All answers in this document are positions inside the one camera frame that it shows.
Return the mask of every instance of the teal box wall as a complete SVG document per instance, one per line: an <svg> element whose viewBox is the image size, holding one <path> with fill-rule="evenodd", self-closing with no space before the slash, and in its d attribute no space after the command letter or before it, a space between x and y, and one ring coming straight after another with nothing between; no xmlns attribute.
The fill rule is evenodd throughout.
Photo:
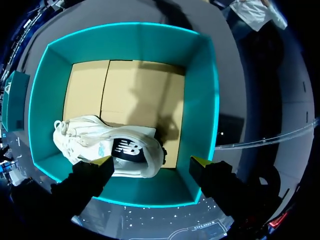
<svg viewBox="0 0 320 240"><path fill-rule="evenodd" d="M141 60L186 68L181 139L176 169L153 178L112 177L99 200L135 207L196 204L201 191L189 175L191 155L212 160L219 114L219 84L210 38L179 27L124 22L87 28L50 43L38 66L30 97L29 142L34 165L61 182L72 171L53 142L62 120L72 64Z"/></svg>
<svg viewBox="0 0 320 240"><path fill-rule="evenodd" d="M24 130L25 100L30 76L13 71L5 82L1 122L7 132Z"/></svg>

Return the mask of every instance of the table surface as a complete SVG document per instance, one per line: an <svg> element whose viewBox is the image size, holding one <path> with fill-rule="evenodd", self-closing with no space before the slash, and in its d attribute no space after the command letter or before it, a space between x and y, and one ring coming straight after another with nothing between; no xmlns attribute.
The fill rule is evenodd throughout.
<svg viewBox="0 0 320 240"><path fill-rule="evenodd" d="M182 17L180 12L173 13L177 17L167 17L167 11L159 9L152 0L84 1L58 14L34 33L17 67L18 71L30 75L24 109L25 131L10 135L10 146L15 155L22 154L19 164L26 175L35 178L44 188L50 190L53 180L33 165L27 130L32 83L46 46L67 34L107 23L171 24L209 35L214 45L219 73L220 131L221 128L226 128L220 124L224 120L225 123L240 122L235 124L238 126L238 140L244 139L247 117L246 83L239 51L227 22L218 8L204 1L172 2L179 4L181 12L184 13ZM19 137L20 146L17 144L16 136ZM225 160L236 169L241 154L241 150L216 151L213 160ZM166 209L120 206L92 199L81 214L80 220L84 227L92 231L122 239L168 238L177 232L183 235L185 231L190 231L187 236L194 239L192 230L198 229L197 226L202 224L206 224L203 225L205 228L194 232L201 236L200 239L207 239L213 232L218 234L221 229L225 230L224 225L228 226L232 222L212 199L204 197L196 205Z"/></svg>

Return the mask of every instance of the shoe lace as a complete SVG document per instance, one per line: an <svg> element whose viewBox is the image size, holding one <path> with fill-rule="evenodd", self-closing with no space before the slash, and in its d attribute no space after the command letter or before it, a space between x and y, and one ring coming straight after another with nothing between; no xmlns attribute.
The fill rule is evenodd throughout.
<svg viewBox="0 0 320 240"><path fill-rule="evenodd" d="M63 136L61 142L61 152L63 156L72 161L81 161L81 159L79 158L80 151L77 147L78 142L81 142L81 137L67 133L68 123L65 121L55 121L54 128Z"/></svg>

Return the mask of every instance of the person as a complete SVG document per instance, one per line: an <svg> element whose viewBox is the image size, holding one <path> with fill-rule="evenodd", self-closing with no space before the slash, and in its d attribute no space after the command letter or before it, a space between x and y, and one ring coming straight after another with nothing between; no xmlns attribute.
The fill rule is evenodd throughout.
<svg viewBox="0 0 320 240"><path fill-rule="evenodd" d="M222 10L222 14L236 41L252 31L258 32L270 20L282 30L288 26L269 0L235 0Z"/></svg>
<svg viewBox="0 0 320 240"><path fill-rule="evenodd" d="M0 150L0 163L2 163L4 161L12 162L15 160L13 157L9 158L9 157L5 156L6 152L9 150L9 148L10 148L9 145L6 146L5 148L1 148L1 150Z"/></svg>

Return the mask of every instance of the gray table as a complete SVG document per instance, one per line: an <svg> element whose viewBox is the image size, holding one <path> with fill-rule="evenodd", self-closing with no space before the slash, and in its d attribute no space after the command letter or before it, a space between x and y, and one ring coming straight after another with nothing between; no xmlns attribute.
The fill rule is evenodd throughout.
<svg viewBox="0 0 320 240"><path fill-rule="evenodd" d="M173 2L180 5L181 11L194 31L209 35L212 39L219 73L220 114L245 121L247 98L243 67L235 40L222 13L215 6L201 0L173 0ZM47 44L82 29L117 22L171 24L152 0L86 0L58 14L35 32L17 68L18 71L30 75L24 109L25 131L15 132L26 149L29 146L30 92ZM244 139L245 126L246 123L242 129L241 139ZM241 150L217 151L214 160L225 160L237 167L240 157ZM33 168L34 171L30 155L24 164L27 172L27 168ZM191 231L191 228L202 223L214 222L210 228L215 228L220 223L226 225L230 223L230 220L215 206L212 199L201 199L197 205L180 209L141 209L93 199L83 212L84 215L87 214L83 223L92 231L122 239L168 238L175 231L183 232L183 229Z"/></svg>

